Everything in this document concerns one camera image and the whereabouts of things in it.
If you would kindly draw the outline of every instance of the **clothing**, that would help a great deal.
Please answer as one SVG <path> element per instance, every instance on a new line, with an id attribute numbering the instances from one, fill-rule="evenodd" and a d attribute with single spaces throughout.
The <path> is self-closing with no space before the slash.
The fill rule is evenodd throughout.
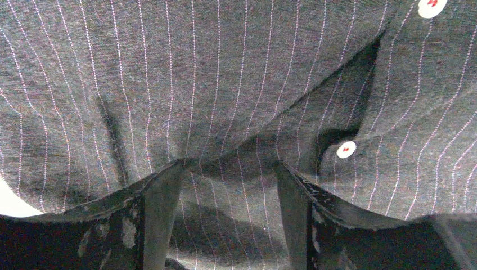
<path id="1" fill-rule="evenodd" d="M 477 212 L 477 10 L 419 4 L 2 2 L 0 173 L 61 213 L 185 159 L 188 269 L 290 267 L 277 160 L 389 217 Z"/>

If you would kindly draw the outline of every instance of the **dark gray fabric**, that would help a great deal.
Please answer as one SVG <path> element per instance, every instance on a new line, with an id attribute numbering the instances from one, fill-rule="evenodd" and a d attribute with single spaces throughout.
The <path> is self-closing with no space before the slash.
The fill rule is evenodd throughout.
<path id="1" fill-rule="evenodd" d="M 277 159 L 376 213 L 475 212 L 477 11 L 418 3 L 3 1 L 0 173 L 59 213 L 186 158 L 191 269 L 290 267 Z"/>

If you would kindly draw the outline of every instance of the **white button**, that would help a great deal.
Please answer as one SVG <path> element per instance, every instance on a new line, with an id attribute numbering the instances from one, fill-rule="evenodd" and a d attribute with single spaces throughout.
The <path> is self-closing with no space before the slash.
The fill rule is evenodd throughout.
<path id="1" fill-rule="evenodd" d="M 352 155 L 355 150 L 356 150 L 356 143 L 349 141 L 342 144 L 336 154 L 338 155 L 338 157 L 345 159 L 349 157 L 350 155 Z"/>
<path id="2" fill-rule="evenodd" d="M 434 18 L 444 9 L 447 0 L 421 0 L 417 13 L 425 19 Z"/>

